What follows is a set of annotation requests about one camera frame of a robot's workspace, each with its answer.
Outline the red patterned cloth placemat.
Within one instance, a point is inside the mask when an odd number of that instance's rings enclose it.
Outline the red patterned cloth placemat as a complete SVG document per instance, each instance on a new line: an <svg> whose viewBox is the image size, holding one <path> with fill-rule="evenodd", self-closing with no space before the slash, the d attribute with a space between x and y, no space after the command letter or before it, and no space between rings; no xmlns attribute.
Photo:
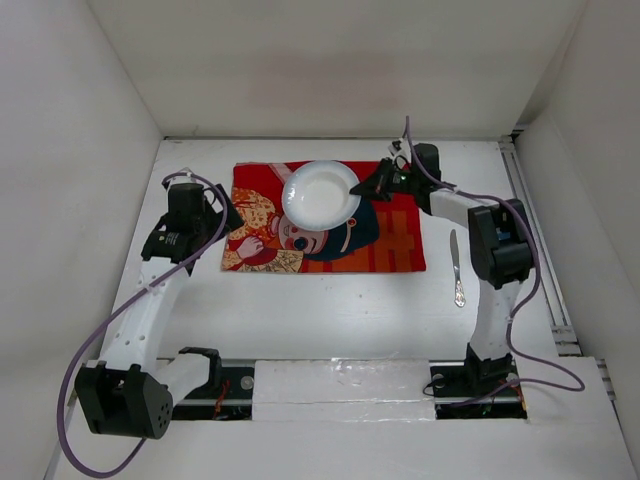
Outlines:
<svg viewBox="0 0 640 480"><path fill-rule="evenodd" d="M285 216L282 192L302 162L241 163L233 168L231 200L244 225L230 233L226 271L407 273L426 269L419 209L407 197L363 200L346 223L303 230Z"/></svg>

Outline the white blue-rimmed plate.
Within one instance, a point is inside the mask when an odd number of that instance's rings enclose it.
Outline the white blue-rimmed plate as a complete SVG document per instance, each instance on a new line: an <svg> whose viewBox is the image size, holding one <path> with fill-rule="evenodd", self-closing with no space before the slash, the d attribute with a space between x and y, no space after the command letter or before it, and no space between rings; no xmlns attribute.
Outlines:
<svg viewBox="0 0 640 480"><path fill-rule="evenodd" d="M336 228L359 208L361 197L350 193L358 184L356 173L341 162L308 162L284 183L284 215L304 230L319 232Z"/></svg>

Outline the silver table knife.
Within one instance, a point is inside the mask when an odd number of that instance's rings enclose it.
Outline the silver table knife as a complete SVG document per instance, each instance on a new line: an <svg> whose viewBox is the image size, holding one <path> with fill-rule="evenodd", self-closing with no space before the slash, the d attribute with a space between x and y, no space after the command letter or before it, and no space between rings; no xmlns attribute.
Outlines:
<svg viewBox="0 0 640 480"><path fill-rule="evenodd" d="M466 305L466 296L464 291L464 286L461 280L461 270L460 270L460 253L459 246L457 240L457 232L455 229L450 231L449 236L450 242L450 253L451 253L451 261L452 268L454 274L454 304L458 308L463 308Z"/></svg>

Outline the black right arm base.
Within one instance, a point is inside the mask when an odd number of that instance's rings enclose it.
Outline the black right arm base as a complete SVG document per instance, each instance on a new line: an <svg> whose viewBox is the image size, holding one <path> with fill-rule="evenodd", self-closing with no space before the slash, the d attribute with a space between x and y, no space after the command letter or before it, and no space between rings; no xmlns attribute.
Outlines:
<svg viewBox="0 0 640 480"><path fill-rule="evenodd" d="M489 396L517 375L510 353L499 360L480 360L467 346L463 362L435 362L429 368L430 379L422 392L434 400L437 420L527 418L518 385Z"/></svg>

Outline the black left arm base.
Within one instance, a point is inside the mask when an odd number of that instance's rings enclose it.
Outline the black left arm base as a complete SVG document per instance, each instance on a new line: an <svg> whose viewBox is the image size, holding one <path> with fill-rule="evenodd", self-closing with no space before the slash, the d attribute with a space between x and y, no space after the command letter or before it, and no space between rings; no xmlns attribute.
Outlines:
<svg viewBox="0 0 640 480"><path fill-rule="evenodd" d="M244 421L252 418L255 362L223 360L219 387L203 386L174 409L173 420Z"/></svg>

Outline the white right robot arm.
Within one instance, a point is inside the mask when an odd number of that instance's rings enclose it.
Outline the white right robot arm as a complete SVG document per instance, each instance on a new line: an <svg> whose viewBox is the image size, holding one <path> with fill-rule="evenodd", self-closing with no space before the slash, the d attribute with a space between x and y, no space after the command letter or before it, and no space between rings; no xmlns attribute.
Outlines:
<svg viewBox="0 0 640 480"><path fill-rule="evenodd" d="M467 346L462 381L473 393L494 387L512 355L507 342L522 284L536 254L521 201L471 194L441 180L433 144L407 146L395 140L374 174L376 200L406 194L426 214L450 220L468 232L471 265L479 280L476 325Z"/></svg>

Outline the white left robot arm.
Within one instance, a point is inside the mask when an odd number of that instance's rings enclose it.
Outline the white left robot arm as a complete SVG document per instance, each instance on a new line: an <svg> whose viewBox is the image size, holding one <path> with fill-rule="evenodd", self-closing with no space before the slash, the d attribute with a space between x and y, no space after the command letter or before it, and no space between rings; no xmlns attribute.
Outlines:
<svg viewBox="0 0 640 480"><path fill-rule="evenodd" d="M120 326L96 364L81 367L74 381L94 434L159 439L182 400L195 391L212 396L225 386L213 348L184 347L164 367L156 360L196 262L243 221L221 185L188 169L168 175L163 186L167 211L142 247L136 297L118 314Z"/></svg>

